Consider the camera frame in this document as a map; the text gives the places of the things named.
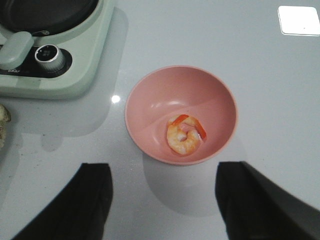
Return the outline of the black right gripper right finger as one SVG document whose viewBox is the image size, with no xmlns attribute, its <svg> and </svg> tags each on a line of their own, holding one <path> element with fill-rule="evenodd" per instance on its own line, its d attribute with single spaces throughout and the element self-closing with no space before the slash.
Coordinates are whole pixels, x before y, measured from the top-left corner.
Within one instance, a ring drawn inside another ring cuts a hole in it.
<svg viewBox="0 0 320 240">
<path fill-rule="evenodd" d="M 245 161 L 220 162 L 215 197 L 230 240 L 318 240 L 320 212 Z"/>
</svg>

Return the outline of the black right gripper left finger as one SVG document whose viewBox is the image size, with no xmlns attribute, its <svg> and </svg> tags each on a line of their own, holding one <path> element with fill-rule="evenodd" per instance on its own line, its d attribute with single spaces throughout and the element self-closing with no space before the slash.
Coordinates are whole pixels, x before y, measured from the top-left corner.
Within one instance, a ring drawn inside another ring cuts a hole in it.
<svg viewBox="0 0 320 240">
<path fill-rule="evenodd" d="M 107 163 L 83 163 L 63 190 L 15 240 L 100 240 L 113 200 Z"/>
</svg>

